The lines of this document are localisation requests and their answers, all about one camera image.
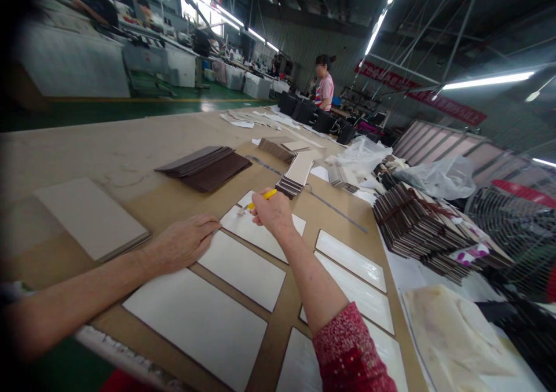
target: ruler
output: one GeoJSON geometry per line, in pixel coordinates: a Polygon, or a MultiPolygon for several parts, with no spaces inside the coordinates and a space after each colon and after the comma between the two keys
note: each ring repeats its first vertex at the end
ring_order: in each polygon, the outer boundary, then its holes
{"type": "MultiPolygon", "coordinates": [[[[245,156],[247,159],[250,160],[254,160],[255,162],[257,162],[259,165],[261,165],[263,168],[266,168],[270,171],[273,171],[275,174],[278,174],[280,176],[283,176],[282,172],[274,169],[272,166],[267,165],[266,163],[264,163],[261,159],[257,159],[255,156],[251,156],[251,155],[247,155],[245,156]]],[[[308,186],[310,188],[311,191],[311,195],[313,195],[317,200],[321,201],[324,205],[326,205],[327,207],[333,209],[334,211],[336,211],[339,215],[341,215],[342,217],[344,217],[346,220],[348,220],[351,224],[353,224],[355,227],[357,227],[358,229],[360,229],[362,232],[364,232],[365,234],[369,234],[369,231],[367,231],[367,229],[365,227],[360,226],[359,224],[357,224],[354,220],[352,220],[351,218],[349,218],[347,215],[345,215],[343,212],[339,211],[336,207],[330,205],[329,202],[326,202],[324,199],[322,199],[320,196],[316,195],[315,192],[313,191],[313,187],[311,186],[311,184],[306,184],[305,186],[308,186]]]]}

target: hand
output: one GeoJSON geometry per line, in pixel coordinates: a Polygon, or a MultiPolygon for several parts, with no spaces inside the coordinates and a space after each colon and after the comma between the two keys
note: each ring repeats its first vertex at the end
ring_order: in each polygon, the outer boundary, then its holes
{"type": "Polygon", "coordinates": [[[253,223],[264,226],[276,238],[286,237],[295,230],[294,220],[291,216],[290,200],[280,191],[276,192],[269,200],[263,195],[272,188],[266,188],[260,193],[253,194],[255,208],[251,211],[253,223]]]}
{"type": "Polygon", "coordinates": [[[213,232],[220,227],[212,214],[173,223],[137,252],[143,269],[156,277],[191,266],[207,251],[213,232]]]}

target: white plastic bag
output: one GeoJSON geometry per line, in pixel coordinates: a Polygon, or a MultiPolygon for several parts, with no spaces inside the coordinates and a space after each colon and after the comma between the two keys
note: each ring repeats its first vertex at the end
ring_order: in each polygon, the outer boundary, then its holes
{"type": "Polygon", "coordinates": [[[475,191],[473,162],[463,156],[398,170],[394,176],[435,198],[467,198],[475,191]]]}
{"type": "Polygon", "coordinates": [[[351,169],[358,178],[364,178],[376,168],[387,155],[392,154],[392,148],[384,147],[380,142],[374,143],[366,136],[353,139],[344,153],[329,156],[324,161],[351,169]]]}

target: yellow pen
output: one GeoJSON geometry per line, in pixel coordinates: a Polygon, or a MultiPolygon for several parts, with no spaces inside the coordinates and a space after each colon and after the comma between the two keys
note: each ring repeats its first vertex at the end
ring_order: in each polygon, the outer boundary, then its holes
{"type": "MultiPolygon", "coordinates": [[[[272,189],[272,190],[270,190],[269,192],[267,192],[266,194],[264,194],[263,197],[264,197],[266,200],[268,200],[268,199],[272,198],[272,196],[273,196],[276,192],[277,192],[276,189],[272,189]]],[[[250,203],[250,204],[246,205],[245,207],[243,207],[241,210],[239,210],[238,216],[241,217],[242,215],[245,215],[245,213],[247,212],[247,210],[252,210],[252,209],[254,209],[254,208],[255,208],[255,204],[250,203]]]]}

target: red banner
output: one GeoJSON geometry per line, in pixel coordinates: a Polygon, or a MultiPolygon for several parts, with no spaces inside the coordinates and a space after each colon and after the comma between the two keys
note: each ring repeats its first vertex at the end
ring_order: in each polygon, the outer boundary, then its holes
{"type": "MultiPolygon", "coordinates": [[[[385,69],[380,68],[369,61],[365,61],[361,67],[361,75],[365,75],[371,79],[380,80],[382,83],[395,90],[423,87],[423,85],[414,81],[405,80],[403,76],[395,74],[394,72],[388,72],[382,79],[379,79],[385,71],[385,69]]],[[[355,72],[359,72],[359,64],[355,67],[355,72]]],[[[441,93],[434,101],[432,100],[434,94],[431,91],[408,93],[407,96],[475,127],[487,118],[487,115],[483,112],[444,97],[441,93]]]]}

